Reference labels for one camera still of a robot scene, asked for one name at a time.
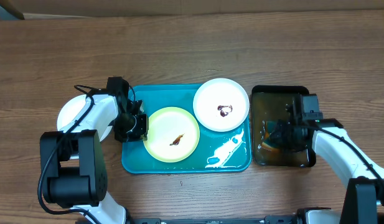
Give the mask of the green and yellow sponge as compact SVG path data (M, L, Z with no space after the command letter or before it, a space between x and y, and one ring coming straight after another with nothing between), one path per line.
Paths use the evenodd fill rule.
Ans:
M267 151L280 153L280 148L269 139L270 134L275 130L276 122L275 121L265 121L263 125L262 133L262 143L261 147Z

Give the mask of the yellow plate with sauce stain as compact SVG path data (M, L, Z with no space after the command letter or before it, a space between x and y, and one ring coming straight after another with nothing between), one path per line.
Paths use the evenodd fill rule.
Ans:
M185 109L166 107L149 117L147 152L161 162L179 162L197 148L200 128L194 116Z

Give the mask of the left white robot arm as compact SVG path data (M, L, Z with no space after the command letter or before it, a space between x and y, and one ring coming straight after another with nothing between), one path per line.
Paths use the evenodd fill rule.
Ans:
M66 126L40 137L41 174L37 197L51 215L80 213L90 223L133 223L127 209L108 193L100 139L112 128L119 142L145 140L148 116L123 77L109 77L106 88L75 85L85 105Z

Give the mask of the white plate with orange stain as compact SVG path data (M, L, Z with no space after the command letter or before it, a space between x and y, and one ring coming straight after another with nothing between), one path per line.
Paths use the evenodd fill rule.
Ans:
M115 97L107 94L93 95L94 105L81 123L73 130L79 133L83 130L97 130L100 142L110 133L110 124L118 116L118 106ZM91 105L91 99L86 95L74 97L61 109L57 118L57 129L66 132Z

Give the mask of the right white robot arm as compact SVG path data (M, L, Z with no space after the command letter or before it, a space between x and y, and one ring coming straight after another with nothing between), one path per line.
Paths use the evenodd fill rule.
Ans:
M286 105L288 117L268 122L268 138L284 152L310 149L331 166L346 188L341 212L302 208L296 223L384 223L384 168L372 161L334 118L325 119L315 94L297 95Z

